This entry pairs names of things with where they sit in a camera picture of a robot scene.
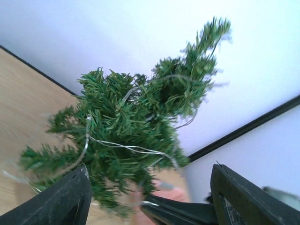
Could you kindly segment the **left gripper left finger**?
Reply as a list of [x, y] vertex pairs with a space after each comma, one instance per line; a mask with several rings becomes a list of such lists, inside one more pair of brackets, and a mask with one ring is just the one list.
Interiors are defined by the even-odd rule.
[[2, 225], [85, 225], [92, 192], [82, 165], [0, 217]]

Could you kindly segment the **pink plastic basket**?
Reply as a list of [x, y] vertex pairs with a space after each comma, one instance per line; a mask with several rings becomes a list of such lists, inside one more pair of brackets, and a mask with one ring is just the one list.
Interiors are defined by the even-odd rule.
[[185, 212], [188, 199], [180, 188], [155, 191], [143, 195], [135, 191], [131, 195], [134, 225], [196, 225], [191, 216]]

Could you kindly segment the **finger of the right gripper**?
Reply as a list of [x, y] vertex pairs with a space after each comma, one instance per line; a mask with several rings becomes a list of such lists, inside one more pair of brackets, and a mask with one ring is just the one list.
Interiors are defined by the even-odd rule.
[[156, 225], [217, 225], [213, 204], [187, 203], [147, 196], [141, 211]]

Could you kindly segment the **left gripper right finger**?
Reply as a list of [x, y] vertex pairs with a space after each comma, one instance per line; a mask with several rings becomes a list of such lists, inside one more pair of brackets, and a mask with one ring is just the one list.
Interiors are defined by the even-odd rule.
[[220, 225], [300, 223], [298, 210], [269, 195], [226, 165], [213, 165], [210, 188]]

